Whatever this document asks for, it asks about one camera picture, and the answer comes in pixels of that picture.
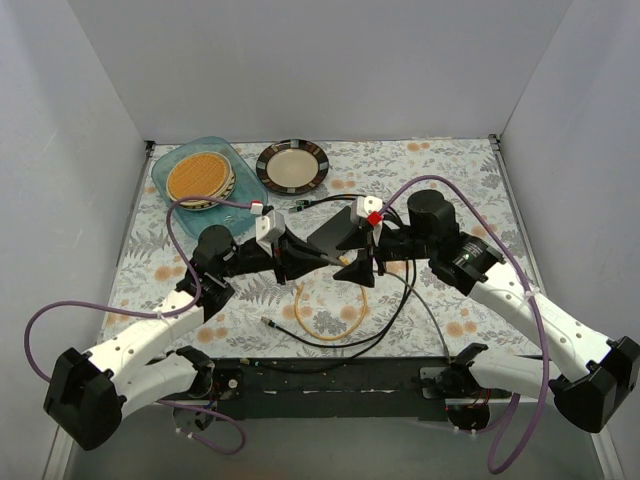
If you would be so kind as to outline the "black network switch box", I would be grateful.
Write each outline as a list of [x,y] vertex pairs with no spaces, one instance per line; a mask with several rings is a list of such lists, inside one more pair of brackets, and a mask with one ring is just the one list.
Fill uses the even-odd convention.
[[344,207],[307,237],[307,242],[330,257],[339,257],[347,251],[339,251],[336,245],[355,225],[350,221],[350,206]]

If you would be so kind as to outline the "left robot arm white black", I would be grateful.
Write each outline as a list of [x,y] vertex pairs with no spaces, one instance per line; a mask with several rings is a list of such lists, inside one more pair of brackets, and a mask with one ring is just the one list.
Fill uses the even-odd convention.
[[213,386],[209,357],[183,347],[156,357],[217,314],[234,294],[231,277],[273,271],[279,283],[330,263],[329,257],[286,228],[258,220],[262,239],[238,244],[221,225],[198,239],[192,271],[148,319],[138,320],[84,352],[70,348],[56,360],[44,400],[45,412],[84,450],[105,443],[121,421],[144,406],[177,393],[205,398]]

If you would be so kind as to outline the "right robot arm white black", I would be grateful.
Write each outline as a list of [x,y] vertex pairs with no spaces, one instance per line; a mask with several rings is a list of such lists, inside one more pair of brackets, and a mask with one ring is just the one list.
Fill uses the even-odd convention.
[[461,231],[454,206],[440,192],[412,194],[409,223],[397,229],[384,225],[382,206],[372,196],[352,203],[354,227],[338,246],[357,251],[358,257],[335,279],[371,287],[374,265],[425,259],[441,282],[498,314],[550,357],[544,362],[502,355],[472,343],[428,387],[469,398],[484,389],[529,397],[545,392],[573,425],[600,432],[635,388],[638,343],[627,336],[612,340],[525,287],[502,253]]

